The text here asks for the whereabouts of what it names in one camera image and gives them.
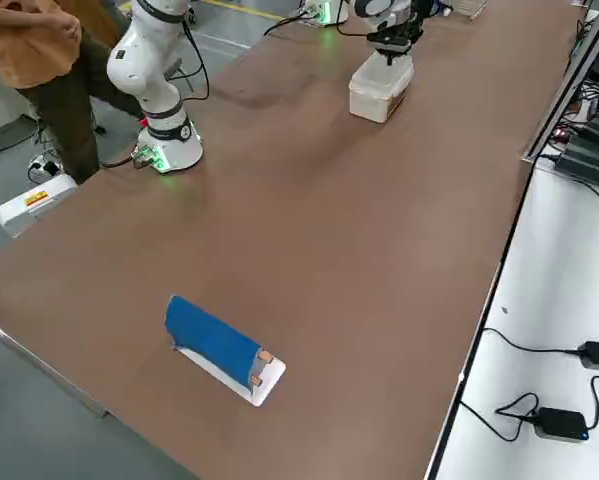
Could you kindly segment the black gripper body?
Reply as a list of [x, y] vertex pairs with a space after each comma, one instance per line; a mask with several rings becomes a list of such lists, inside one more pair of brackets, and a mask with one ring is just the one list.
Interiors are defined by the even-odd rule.
[[367, 34], [367, 42], [380, 54], [408, 54], [423, 32], [421, 19], [402, 23], [384, 20]]

